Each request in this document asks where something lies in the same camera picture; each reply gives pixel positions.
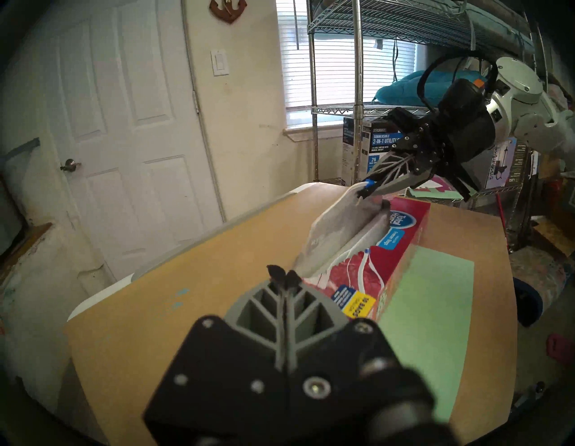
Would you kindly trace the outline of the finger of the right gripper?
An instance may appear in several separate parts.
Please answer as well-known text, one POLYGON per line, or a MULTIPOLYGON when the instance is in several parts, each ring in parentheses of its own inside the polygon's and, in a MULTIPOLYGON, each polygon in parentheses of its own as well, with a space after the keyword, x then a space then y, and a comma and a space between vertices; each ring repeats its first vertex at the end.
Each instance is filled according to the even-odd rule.
POLYGON ((433 173, 407 173, 393 179, 394 174, 374 173, 365 178, 367 185, 360 189, 356 196, 367 199, 371 196, 387 196, 412 186, 419 186, 432 178, 433 173))
POLYGON ((367 182, 370 185, 420 185, 425 182, 425 160, 420 137, 423 116, 395 107, 370 126, 367 182))

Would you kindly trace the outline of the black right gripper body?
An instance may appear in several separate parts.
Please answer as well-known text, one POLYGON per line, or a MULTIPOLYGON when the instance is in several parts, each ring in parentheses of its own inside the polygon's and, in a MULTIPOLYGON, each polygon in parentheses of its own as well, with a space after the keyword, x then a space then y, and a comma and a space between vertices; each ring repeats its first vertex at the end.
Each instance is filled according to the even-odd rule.
POLYGON ((463 164, 491 148, 496 139, 484 88, 459 78, 433 111, 425 97, 426 79, 420 84, 420 99, 430 111, 420 124, 420 171, 426 173, 425 180, 438 175, 452 185, 479 185, 463 164))

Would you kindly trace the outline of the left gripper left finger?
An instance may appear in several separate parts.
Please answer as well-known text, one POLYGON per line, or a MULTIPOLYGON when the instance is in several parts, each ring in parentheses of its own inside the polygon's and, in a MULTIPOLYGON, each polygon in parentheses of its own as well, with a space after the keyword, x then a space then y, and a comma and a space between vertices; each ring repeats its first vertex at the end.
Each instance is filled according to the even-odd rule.
POLYGON ((288 274, 268 265, 266 306, 191 327, 144 413, 157 445, 288 445, 288 385, 281 335, 288 274))

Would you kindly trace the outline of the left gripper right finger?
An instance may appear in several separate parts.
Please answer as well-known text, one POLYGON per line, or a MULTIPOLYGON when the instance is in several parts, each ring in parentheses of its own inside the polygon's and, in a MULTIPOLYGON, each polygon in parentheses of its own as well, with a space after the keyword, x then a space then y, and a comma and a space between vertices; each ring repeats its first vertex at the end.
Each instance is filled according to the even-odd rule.
POLYGON ((285 445, 404 445, 405 369, 366 318, 285 276, 285 445))

